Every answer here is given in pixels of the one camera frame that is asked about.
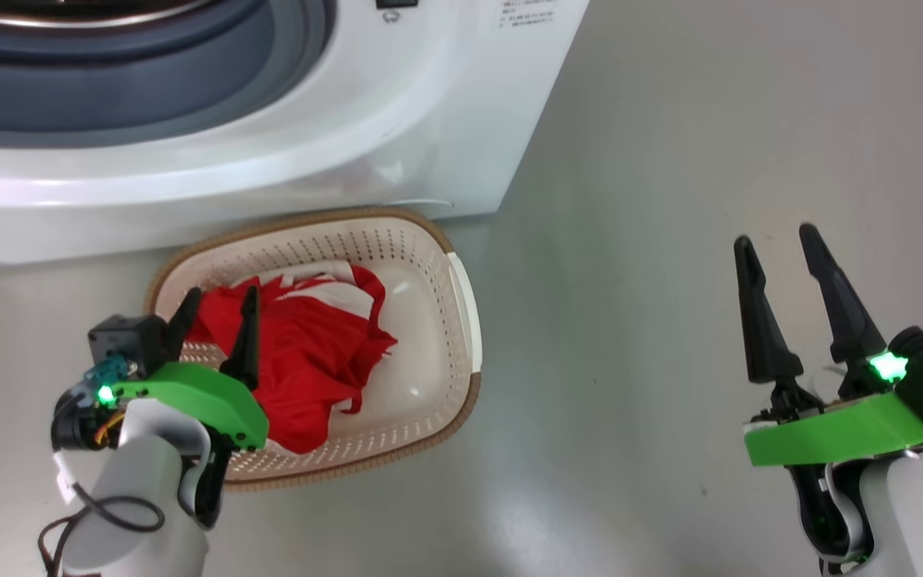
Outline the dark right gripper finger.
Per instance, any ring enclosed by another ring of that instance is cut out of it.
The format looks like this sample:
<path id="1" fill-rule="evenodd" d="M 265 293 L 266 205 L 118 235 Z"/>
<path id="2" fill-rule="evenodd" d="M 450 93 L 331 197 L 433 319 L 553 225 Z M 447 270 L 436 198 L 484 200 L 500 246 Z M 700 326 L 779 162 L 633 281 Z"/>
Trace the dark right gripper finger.
<path id="1" fill-rule="evenodd" d="M 767 277 L 747 235 L 734 241 L 734 262 L 748 380 L 765 384 L 803 375 L 802 362 L 785 343 L 774 317 L 766 296 Z"/>
<path id="2" fill-rule="evenodd" d="M 799 237 L 807 270 L 820 286 L 825 314 L 832 334 L 830 354 L 847 373 L 871 377 L 869 358 L 886 350 L 886 342 L 875 322 L 836 262 L 820 230 L 813 223 L 799 226 Z"/>

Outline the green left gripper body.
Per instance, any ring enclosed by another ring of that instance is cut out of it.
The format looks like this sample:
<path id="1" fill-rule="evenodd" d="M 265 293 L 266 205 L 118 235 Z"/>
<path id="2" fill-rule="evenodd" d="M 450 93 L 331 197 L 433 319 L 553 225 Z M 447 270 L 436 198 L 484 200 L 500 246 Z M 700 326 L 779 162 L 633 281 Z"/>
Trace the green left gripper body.
<path id="1" fill-rule="evenodd" d="M 239 450 L 266 446 L 270 421 L 245 384 L 209 366 L 168 362 L 142 381 L 100 381 L 100 401 L 157 399 L 169 408 L 228 436 Z"/>

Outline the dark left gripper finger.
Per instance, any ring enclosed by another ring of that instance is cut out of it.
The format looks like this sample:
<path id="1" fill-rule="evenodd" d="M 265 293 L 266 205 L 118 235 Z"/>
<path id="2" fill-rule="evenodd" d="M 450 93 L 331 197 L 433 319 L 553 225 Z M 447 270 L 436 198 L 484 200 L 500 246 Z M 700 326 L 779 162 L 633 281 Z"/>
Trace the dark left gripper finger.
<path id="1" fill-rule="evenodd" d="M 194 286 L 169 319 L 163 335 L 165 358 L 168 361 L 179 361 L 184 340 L 195 324 L 202 296 L 201 288 Z"/>
<path id="2" fill-rule="evenodd" d="M 259 387 L 260 299 L 259 288 L 249 286 L 241 305 L 241 325 L 233 349 L 220 364 L 221 375 L 242 383 L 249 391 Z"/>

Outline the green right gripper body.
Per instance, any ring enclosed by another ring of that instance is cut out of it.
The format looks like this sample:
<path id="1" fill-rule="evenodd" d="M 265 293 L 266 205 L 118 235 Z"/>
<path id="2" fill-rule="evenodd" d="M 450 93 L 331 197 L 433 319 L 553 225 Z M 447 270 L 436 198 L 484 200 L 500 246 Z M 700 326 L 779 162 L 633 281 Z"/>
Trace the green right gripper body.
<path id="1" fill-rule="evenodd" d="M 923 382 L 867 377 L 867 394 L 823 403 L 794 377 L 772 384 L 772 405 L 744 424 L 754 467 L 816 466 L 923 445 Z"/>

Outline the red cloth garment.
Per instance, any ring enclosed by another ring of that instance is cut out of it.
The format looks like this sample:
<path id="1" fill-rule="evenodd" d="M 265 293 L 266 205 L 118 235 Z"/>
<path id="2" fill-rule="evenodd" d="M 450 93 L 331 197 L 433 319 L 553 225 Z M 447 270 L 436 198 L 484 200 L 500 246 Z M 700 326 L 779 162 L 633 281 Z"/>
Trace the red cloth garment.
<path id="1" fill-rule="evenodd" d="M 268 417 L 268 439 L 297 455 L 326 443 L 334 410 L 354 415 L 375 366 L 397 340 L 369 332 L 369 322 L 312 298 L 277 300 L 275 282 L 256 276 L 203 293 L 191 342 L 228 355 L 241 325 L 249 286 L 259 288 L 259 387 L 254 398 Z"/>

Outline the red and white garment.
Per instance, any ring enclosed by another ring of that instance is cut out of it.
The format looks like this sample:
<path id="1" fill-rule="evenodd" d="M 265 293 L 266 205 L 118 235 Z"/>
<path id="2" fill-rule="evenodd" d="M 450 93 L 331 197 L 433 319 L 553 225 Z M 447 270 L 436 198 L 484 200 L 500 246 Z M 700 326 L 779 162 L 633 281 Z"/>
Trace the red and white garment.
<path id="1" fill-rule="evenodd" d="M 319 260 L 256 275 L 261 285 L 275 284 L 277 300 L 312 298 L 324 305 L 369 322 L 369 332 L 383 333 L 380 325 L 387 289 L 369 268 L 347 260 Z"/>

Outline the cream perforated laundry basket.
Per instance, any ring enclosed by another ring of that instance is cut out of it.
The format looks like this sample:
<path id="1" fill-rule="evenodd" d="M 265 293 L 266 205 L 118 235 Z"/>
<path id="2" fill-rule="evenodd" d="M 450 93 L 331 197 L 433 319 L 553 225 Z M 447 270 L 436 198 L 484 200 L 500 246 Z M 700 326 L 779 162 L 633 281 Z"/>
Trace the cream perforated laundry basket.
<path id="1" fill-rule="evenodd" d="M 375 366 L 356 415 L 334 413 L 328 441 L 304 455 L 270 445 L 236 455 L 231 492 L 331 481 L 432 449 L 475 409 L 482 333 L 469 275 L 421 213 L 367 207 L 312 212 L 187 246 L 156 273 L 143 310 L 171 317 L 194 286 L 211 289 L 319 260 L 366 267 L 387 289 L 380 326 L 397 339 Z"/>

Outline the white front-load washing machine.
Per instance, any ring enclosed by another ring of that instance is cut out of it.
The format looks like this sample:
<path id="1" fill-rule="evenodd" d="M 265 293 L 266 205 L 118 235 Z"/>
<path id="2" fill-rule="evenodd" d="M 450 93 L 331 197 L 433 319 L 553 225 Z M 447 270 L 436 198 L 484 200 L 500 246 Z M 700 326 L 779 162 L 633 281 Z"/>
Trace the white front-load washing machine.
<path id="1" fill-rule="evenodd" d="M 590 0 L 0 0 L 0 265 L 497 211 Z"/>

